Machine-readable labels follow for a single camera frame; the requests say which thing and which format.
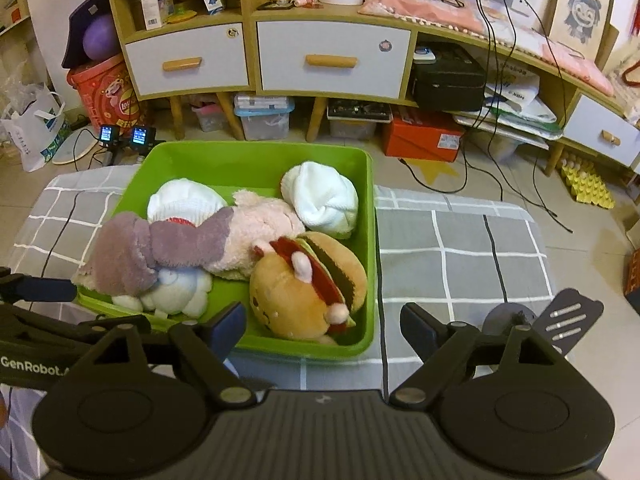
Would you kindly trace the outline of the white bunny plush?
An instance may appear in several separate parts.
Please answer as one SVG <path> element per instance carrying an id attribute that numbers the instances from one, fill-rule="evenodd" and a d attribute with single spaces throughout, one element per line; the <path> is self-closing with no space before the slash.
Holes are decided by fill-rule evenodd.
<path id="1" fill-rule="evenodd" d="M 156 283 L 142 295 L 113 296 L 112 303 L 134 312 L 151 312 L 158 318 L 177 314 L 200 318 L 212 288 L 213 277 L 202 269 L 163 268 L 158 271 Z"/>

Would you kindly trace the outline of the burger bear plush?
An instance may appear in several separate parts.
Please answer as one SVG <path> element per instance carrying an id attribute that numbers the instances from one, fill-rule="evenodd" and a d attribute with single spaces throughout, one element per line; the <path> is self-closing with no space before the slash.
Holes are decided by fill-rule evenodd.
<path id="1" fill-rule="evenodd" d="M 328 344 L 356 326 L 368 276 L 339 240 L 309 231 L 254 245 L 250 308 L 273 336 Z"/>

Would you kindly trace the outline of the pink fuzzy sock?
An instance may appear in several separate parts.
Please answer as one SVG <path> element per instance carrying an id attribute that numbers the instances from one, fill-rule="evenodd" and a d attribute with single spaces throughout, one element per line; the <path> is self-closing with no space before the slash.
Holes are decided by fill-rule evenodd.
<path id="1" fill-rule="evenodd" d="M 222 207 L 200 225 L 206 249 L 203 268 L 217 278 L 247 281 L 258 252 L 280 237 L 305 232 L 303 222 L 284 200 L 249 190 L 232 195 L 234 204 Z"/>

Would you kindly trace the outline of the red trimmed white glove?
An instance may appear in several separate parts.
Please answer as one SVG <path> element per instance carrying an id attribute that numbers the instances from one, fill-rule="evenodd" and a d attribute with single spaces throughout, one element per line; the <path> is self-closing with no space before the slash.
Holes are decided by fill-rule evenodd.
<path id="1" fill-rule="evenodd" d="M 174 179 L 164 183 L 149 199 L 146 218 L 149 222 L 178 219 L 200 226 L 227 202 L 212 188 L 189 180 Z"/>

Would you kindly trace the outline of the grey checked tablecloth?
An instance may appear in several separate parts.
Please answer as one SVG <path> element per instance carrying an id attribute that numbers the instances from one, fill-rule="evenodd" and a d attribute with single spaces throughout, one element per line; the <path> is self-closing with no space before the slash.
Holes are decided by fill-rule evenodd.
<path id="1" fill-rule="evenodd" d="M 90 252 L 134 175 L 134 167 L 62 174 L 16 221 L 1 222 L 1 262 L 12 270 L 70 278 Z M 237 351 L 231 369 L 258 389 L 393 390 L 420 366 L 400 332 L 416 302 L 439 321 L 480 325 L 504 300 L 541 312 L 554 296 L 547 252 L 521 207 L 377 188 L 382 289 L 374 297 L 374 338 L 339 361 Z"/>

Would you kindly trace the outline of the black phone stand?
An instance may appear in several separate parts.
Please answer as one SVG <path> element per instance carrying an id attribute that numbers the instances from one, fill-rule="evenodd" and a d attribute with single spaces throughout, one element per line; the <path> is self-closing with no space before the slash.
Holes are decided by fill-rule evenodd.
<path id="1" fill-rule="evenodd" d="M 601 301 L 592 300 L 577 289 L 566 288 L 556 294 L 541 314 L 516 302 L 498 304 L 486 316 L 482 332 L 490 336 L 508 336 L 512 328 L 524 325 L 567 358 L 603 312 Z"/>

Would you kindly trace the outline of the green plastic bin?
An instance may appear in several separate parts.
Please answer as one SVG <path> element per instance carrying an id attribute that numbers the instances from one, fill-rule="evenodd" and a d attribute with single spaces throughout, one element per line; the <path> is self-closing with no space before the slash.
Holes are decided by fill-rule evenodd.
<path id="1" fill-rule="evenodd" d="M 372 344 L 376 315 L 373 177 L 371 159 L 365 151 L 338 145 L 265 141 L 168 142 L 153 148 L 142 162 L 114 211 L 116 214 L 133 211 L 144 218 L 151 195 L 173 178 L 205 184 L 225 200 L 231 200 L 233 192 L 244 188 L 261 196 L 276 197 L 280 194 L 282 176 L 307 160 L 335 168 L 355 185 L 359 198 L 357 225 L 346 246 L 368 274 L 366 302 L 354 315 L 356 325 L 341 334 L 336 344 L 287 341 L 270 336 L 254 315 L 249 314 L 238 348 L 296 358 L 347 360 L 359 356 Z"/>

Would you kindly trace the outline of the white plastic bag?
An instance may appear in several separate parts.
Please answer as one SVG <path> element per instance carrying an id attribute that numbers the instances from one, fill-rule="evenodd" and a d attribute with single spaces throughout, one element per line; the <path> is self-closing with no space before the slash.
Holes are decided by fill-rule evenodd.
<path id="1" fill-rule="evenodd" d="M 1 125 L 21 156 L 23 170 L 34 172 L 50 162 L 70 135 L 66 102 L 42 84 L 28 84 L 1 114 Z"/>

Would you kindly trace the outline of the yellow egg tray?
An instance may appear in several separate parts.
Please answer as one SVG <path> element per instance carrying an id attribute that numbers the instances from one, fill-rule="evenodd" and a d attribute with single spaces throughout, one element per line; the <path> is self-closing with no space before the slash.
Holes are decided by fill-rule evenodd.
<path id="1" fill-rule="evenodd" d="M 614 208 L 614 197 L 594 169 L 593 162 L 569 154 L 560 159 L 556 169 L 575 202 L 603 209 Z"/>

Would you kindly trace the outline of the orange shoe box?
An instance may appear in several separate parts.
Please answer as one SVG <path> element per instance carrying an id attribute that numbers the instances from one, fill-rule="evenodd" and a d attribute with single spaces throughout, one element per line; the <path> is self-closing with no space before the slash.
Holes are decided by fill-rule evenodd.
<path id="1" fill-rule="evenodd" d="M 383 152 L 388 157 L 454 162 L 464 130 L 450 114 L 416 107 L 394 106 L 393 119 L 383 128 Z"/>

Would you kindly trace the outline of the clear storage box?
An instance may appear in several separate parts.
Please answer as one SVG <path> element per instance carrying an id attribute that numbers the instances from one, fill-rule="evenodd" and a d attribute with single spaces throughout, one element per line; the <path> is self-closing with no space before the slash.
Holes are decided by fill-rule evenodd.
<path id="1" fill-rule="evenodd" d="M 237 93 L 234 114 L 247 141 L 281 140 L 288 136 L 295 102 L 289 96 L 255 96 Z"/>

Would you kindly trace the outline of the red snack bucket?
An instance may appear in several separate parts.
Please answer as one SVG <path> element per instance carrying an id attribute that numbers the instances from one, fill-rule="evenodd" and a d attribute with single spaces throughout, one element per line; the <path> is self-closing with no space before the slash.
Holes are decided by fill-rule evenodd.
<path id="1" fill-rule="evenodd" d="M 78 92 L 96 130 L 117 126 L 127 132 L 148 119 L 148 110 L 138 101 L 121 53 L 73 68 L 66 80 Z"/>

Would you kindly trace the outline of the purple ball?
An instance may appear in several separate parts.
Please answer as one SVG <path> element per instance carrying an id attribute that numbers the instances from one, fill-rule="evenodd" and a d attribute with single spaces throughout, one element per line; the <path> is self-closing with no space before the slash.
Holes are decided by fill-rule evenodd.
<path id="1" fill-rule="evenodd" d="M 82 38 L 85 54 L 93 61 L 104 61 L 120 51 L 119 40 L 111 14 L 95 18 Z"/>

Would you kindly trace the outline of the wooden drawer cabinet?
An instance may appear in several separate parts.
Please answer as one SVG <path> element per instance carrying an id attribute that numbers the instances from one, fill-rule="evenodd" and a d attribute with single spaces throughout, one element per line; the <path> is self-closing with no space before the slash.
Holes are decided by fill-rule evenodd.
<path id="1" fill-rule="evenodd" d="M 317 139 L 331 98 L 413 106 L 409 88 L 412 52 L 420 39 L 493 47 L 540 76 L 541 99 L 567 122 L 588 98 L 598 110 L 622 117 L 622 108 L 596 83 L 600 70 L 583 75 L 563 67 L 555 50 L 542 44 L 527 51 L 536 32 L 518 30 L 515 46 L 491 42 L 457 24 L 396 15 L 363 14 L 356 6 L 322 4 L 318 9 L 265 10 L 267 0 L 240 0 L 216 14 L 198 11 L 177 24 L 145 29 L 139 0 L 110 0 L 116 32 L 131 82 L 141 101 L 167 98 L 177 136 L 184 136 L 180 99 L 213 93 L 232 110 L 231 93 L 306 96 L 314 111 L 306 134 Z"/>

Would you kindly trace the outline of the framed cartoon picture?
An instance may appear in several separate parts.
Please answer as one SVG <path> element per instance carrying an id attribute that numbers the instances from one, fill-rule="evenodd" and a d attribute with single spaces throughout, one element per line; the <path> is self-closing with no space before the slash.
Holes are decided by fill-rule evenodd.
<path id="1" fill-rule="evenodd" d="M 549 0 L 548 37 L 583 58 L 598 56 L 614 0 Z"/>

